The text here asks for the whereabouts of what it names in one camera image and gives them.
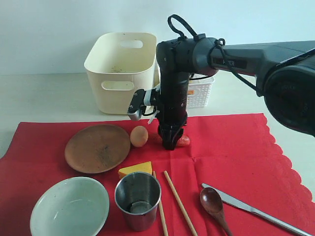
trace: stainless steel cup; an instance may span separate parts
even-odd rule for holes
[[[135,231],[144,231],[152,226],[160,200],[158,180],[145,172],[126,175],[115,188],[115,203]]]

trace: white basket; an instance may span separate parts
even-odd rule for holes
[[[194,75],[193,78],[204,77],[204,75]],[[206,107],[208,105],[210,91],[215,78],[209,77],[201,80],[191,80],[188,86],[187,108]]]
[[[153,88],[156,45],[154,35],[140,32],[107,33],[96,41],[84,67],[102,112],[126,115],[134,92]]]

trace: wooden plate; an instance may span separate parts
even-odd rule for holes
[[[64,155],[70,167],[96,174],[118,166],[130,151],[127,132],[116,125],[100,124],[79,131],[67,143]]]

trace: brown egg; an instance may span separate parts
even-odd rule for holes
[[[130,133],[130,141],[137,148],[142,147],[147,142],[148,137],[148,131],[144,126],[137,126]]]

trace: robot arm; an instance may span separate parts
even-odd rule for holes
[[[192,34],[187,38],[171,23],[175,18]],[[270,113],[281,124],[315,135],[315,41],[225,45],[224,39],[196,34],[179,16],[168,18],[179,38],[157,45],[160,87],[138,90],[128,115],[138,120],[154,106],[163,146],[173,150],[186,125],[187,91],[191,74],[213,76],[231,71],[264,96]],[[256,77],[256,86],[239,74]]]

